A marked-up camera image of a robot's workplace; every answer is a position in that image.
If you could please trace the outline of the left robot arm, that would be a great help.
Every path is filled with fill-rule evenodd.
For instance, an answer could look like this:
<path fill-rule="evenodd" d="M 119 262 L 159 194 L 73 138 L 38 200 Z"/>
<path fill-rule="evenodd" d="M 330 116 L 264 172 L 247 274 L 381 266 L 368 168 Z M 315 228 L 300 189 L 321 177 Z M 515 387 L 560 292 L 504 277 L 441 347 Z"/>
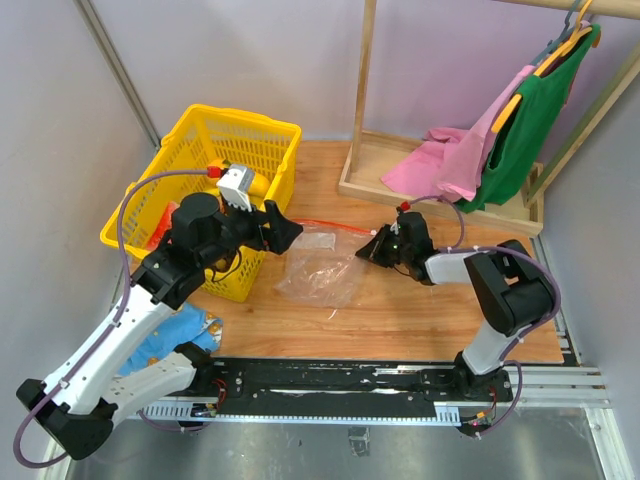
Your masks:
<path fill-rule="evenodd" d="M 27 379 L 16 396 L 28 411 L 19 429 L 37 422 L 74 460 L 105 443 L 115 427 L 150 403 L 187 390 L 200 396 L 214 383 L 204 348 L 178 344 L 156 364 L 121 377 L 136 348 L 174 315 L 220 261 L 237 259 L 243 248 L 281 255 L 302 233 L 278 205 L 263 209 L 222 206 L 217 197 L 190 194 L 172 213 L 157 248 L 129 277 L 118 303 L 82 345 L 45 379 Z"/>

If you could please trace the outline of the clear zip top bag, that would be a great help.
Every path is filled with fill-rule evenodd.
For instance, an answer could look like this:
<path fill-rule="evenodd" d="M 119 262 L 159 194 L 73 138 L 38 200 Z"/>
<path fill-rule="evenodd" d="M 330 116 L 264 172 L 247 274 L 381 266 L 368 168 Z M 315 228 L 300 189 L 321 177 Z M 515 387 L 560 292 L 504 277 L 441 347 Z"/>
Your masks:
<path fill-rule="evenodd" d="M 284 274 L 275 290 L 284 298 L 307 306 L 348 306 L 366 269 L 356 252 L 376 232 L 328 221 L 298 222 L 303 232 L 286 252 Z"/>

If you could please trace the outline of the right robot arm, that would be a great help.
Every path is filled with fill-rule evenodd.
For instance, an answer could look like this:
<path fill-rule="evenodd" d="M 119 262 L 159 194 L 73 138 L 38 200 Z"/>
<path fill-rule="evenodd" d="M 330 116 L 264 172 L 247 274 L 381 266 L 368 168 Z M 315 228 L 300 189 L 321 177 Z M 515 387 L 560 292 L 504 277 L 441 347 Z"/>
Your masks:
<path fill-rule="evenodd" d="M 506 357 L 528 333 L 555 316 L 559 287 L 549 272 L 517 240 L 495 246 L 436 248 L 418 212 L 401 211 L 356 251 L 382 268 L 404 266 L 414 281 L 473 287 L 483 321 L 472 342 L 459 352 L 446 383 L 474 400 L 496 379 Z"/>

